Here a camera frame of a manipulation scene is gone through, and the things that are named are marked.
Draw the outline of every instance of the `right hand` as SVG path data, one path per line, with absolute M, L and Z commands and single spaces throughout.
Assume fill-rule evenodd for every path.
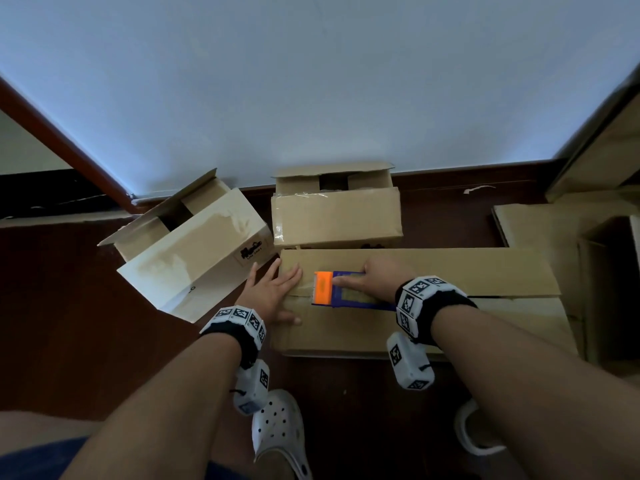
M 362 268 L 363 275 L 336 276 L 333 284 L 341 288 L 362 291 L 370 296 L 396 302 L 396 291 L 400 285 L 411 281 L 416 273 L 404 263 L 385 255 L 369 258 Z

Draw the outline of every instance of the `wristband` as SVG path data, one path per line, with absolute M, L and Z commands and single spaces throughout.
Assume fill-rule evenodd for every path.
M 236 305 L 220 308 L 218 313 L 204 325 L 200 336 L 208 333 L 226 333 L 235 338 L 242 350 L 240 367 L 247 370 L 258 359 L 266 329 L 255 310 Z
M 437 276 L 422 276 L 404 283 L 396 291 L 396 322 L 412 341 L 437 345 L 431 336 L 436 314 L 446 306 L 477 308 L 464 291 Z

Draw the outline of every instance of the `dark brown floor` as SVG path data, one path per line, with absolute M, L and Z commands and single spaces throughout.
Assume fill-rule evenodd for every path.
M 470 194 L 466 187 L 403 191 L 403 246 L 501 246 L 492 206 L 543 197 L 533 181 L 494 185 Z M 270 221 L 268 198 L 251 201 Z M 122 224 L 0 230 L 0 410 L 104 419 L 196 339 L 198 327 L 156 311 L 117 274 L 115 250 L 95 247 Z M 524 477 L 508 452 L 475 458 L 457 444 L 452 418 L 469 395 L 448 364 L 435 366 L 432 388 L 415 393 L 400 389 L 383 361 L 272 351 L 263 358 L 271 387 L 288 389 L 300 404 L 318 479 L 338 471 L 361 478 Z M 223 429 L 220 448 L 233 450 L 232 436 L 250 448 L 245 419 L 228 417 Z

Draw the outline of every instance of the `white crocs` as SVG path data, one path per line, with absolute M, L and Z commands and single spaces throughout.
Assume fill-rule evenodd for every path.
M 305 428 L 296 400 L 284 389 L 269 391 L 264 409 L 253 415 L 251 425 L 255 460 L 268 451 L 279 451 L 299 479 L 311 479 L 305 453 Z
M 491 448 L 480 448 L 476 446 L 467 432 L 467 419 L 472 413 L 480 409 L 475 399 L 470 399 L 468 402 L 460 406 L 460 409 L 456 413 L 456 417 L 453 420 L 453 429 L 456 432 L 458 441 L 462 445 L 462 448 L 467 452 L 476 456 L 488 456 L 494 453 L 498 453 L 506 449 L 504 445 L 492 446 Z

